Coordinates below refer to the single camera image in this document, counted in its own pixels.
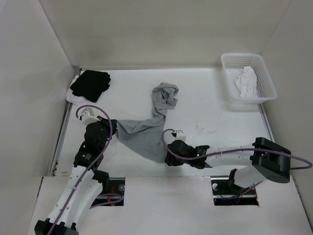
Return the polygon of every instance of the gray cloth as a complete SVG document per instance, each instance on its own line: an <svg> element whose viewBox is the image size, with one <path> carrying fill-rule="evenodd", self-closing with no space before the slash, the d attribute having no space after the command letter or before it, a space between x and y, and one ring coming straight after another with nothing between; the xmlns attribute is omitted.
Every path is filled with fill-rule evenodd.
<svg viewBox="0 0 313 235"><path fill-rule="evenodd" d="M162 143L161 134L166 121L167 109L175 107L177 86L161 83L152 91L155 104L153 118L144 121L118 120L116 135L119 140L142 157L155 162L164 162L167 151Z"/></svg>

